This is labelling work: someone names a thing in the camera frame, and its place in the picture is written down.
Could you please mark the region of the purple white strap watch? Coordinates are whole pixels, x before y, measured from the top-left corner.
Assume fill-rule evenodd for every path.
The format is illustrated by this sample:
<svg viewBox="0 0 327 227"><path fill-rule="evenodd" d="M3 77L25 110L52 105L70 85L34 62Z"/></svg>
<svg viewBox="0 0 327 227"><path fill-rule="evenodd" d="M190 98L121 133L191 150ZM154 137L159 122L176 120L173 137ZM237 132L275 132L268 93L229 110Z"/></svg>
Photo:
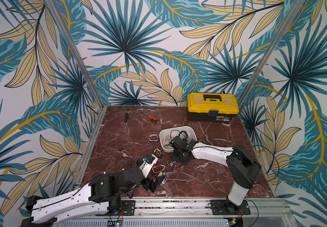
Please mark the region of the purple white strap watch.
<svg viewBox="0 0 327 227"><path fill-rule="evenodd" d="M163 179L161 181L161 184L164 185L167 181L167 176L166 175L162 175Z"/></svg>

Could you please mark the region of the black strap watch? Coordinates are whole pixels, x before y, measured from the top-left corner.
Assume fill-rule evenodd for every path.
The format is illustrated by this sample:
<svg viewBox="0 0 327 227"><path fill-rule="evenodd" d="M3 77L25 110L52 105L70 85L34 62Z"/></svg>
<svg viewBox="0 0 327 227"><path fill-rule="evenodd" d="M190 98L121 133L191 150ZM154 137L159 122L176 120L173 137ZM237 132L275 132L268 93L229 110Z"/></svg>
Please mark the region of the black strap watch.
<svg viewBox="0 0 327 227"><path fill-rule="evenodd" d="M178 134L175 135L175 136L173 136L173 132L174 132L174 131L178 132ZM188 136L188 133L187 133L185 130L183 130L183 131L179 131L179 130L171 130L171 132L170 132L170 138L173 139L173 138L176 137L176 136L179 136L179 137L182 136L185 140L189 137L189 136Z"/></svg>

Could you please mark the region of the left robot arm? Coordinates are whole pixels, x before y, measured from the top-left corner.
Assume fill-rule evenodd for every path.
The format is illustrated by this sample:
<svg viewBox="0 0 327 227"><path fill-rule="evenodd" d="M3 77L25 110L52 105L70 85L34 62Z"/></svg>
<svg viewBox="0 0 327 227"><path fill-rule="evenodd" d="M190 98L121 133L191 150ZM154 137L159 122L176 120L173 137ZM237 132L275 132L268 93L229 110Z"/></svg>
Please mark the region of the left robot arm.
<svg viewBox="0 0 327 227"><path fill-rule="evenodd" d="M158 157L149 154L134 167L120 173L103 174L84 186L56 197L31 196L26 203L30 217L21 223L23 227L52 227L70 219L89 215L115 216L123 213L121 197L133 197L139 187L155 192L166 180L164 174L152 179Z"/></svg>

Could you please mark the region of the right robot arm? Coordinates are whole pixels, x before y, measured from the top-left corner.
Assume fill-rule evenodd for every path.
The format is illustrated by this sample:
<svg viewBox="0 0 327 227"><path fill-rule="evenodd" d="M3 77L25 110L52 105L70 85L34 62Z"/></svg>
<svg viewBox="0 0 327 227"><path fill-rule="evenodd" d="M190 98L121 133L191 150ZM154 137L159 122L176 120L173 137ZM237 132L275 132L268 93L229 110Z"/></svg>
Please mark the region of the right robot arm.
<svg viewBox="0 0 327 227"><path fill-rule="evenodd" d="M240 208L244 204L262 170L261 164L243 146L216 147L194 140L187 141L179 136L174 137L169 144L174 149L172 159L177 163L186 165L192 159L203 159L226 166L234 180L226 204L233 208Z"/></svg>

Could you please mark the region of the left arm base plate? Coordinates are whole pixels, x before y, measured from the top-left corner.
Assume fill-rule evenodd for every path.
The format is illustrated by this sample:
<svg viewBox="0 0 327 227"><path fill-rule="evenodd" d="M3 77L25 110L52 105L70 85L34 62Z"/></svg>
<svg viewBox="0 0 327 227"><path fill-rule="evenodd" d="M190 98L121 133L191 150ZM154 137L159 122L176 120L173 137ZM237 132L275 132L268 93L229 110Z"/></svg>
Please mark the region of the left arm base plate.
<svg viewBox="0 0 327 227"><path fill-rule="evenodd" d="M115 200L110 201L108 206L108 212L106 216L134 216L135 213L135 200Z"/></svg>

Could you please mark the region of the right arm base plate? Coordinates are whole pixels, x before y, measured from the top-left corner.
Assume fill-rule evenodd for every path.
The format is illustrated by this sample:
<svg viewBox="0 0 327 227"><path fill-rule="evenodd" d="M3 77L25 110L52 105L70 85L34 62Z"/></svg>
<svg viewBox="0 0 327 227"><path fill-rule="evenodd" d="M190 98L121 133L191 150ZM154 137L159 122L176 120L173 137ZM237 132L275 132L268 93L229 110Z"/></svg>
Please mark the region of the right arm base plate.
<svg viewBox="0 0 327 227"><path fill-rule="evenodd" d="M250 215L251 211L247 200L243 200L241 205L237 206L225 200L210 200L208 207L212 210L213 215Z"/></svg>

